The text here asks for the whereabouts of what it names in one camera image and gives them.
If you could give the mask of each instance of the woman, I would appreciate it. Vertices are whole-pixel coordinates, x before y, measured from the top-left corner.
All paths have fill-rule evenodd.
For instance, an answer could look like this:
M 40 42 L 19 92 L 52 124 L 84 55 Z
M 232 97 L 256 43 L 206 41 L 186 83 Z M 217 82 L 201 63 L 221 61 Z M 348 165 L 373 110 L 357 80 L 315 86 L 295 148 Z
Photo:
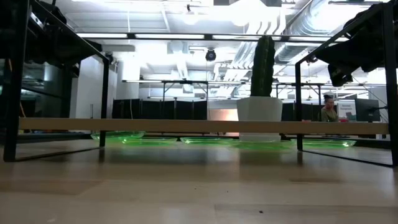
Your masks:
M 338 116 L 334 109 L 335 101 L 329 95 L 324 95 L 325 106 L 321 109 L 322 122 L 338 122 Z

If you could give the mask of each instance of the wooden floor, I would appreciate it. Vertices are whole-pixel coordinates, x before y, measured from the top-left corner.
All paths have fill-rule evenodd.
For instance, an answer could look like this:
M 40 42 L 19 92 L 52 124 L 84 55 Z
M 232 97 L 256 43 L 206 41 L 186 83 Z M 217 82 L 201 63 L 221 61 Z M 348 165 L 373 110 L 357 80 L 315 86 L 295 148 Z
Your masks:
M 18 156 L 96 145 L 21 144 Z M 115 144 L 0 162 L 0 223 L 397 223 L 396 180 L 390 168 L 294 149 Z

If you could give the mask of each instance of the computer monitor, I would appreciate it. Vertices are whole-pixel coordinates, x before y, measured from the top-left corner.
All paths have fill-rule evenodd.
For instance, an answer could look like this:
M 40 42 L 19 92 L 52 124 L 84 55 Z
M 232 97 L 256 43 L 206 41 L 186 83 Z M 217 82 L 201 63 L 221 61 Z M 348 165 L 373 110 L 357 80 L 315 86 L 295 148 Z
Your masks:
M 380 121 L 378 100 L 355 99 L 357 121 Z

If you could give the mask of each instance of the potted plant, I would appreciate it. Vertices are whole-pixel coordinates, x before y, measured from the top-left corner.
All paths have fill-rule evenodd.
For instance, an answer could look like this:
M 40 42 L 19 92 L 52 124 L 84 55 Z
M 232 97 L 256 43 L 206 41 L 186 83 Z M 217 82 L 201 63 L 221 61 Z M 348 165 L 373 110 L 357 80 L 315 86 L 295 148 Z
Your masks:
M 258 40 L 251 77 L 251 94 L 237 101 L 240 121 L 280 121 L 282 101 L 271 97 L 275 42 L 264 36 Z M 242 141 L 280 141 L 279 133 L 240 133 Z

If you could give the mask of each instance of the security camera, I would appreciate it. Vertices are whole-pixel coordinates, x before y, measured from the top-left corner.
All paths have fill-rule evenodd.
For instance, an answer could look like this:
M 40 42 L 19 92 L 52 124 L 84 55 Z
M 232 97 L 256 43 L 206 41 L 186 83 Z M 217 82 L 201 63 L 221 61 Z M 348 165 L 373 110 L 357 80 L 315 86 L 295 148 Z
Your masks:
M 206 61 L 212 62 L 216 60 L 216 52 L 213 49 L 208 49 L 206 53 Z

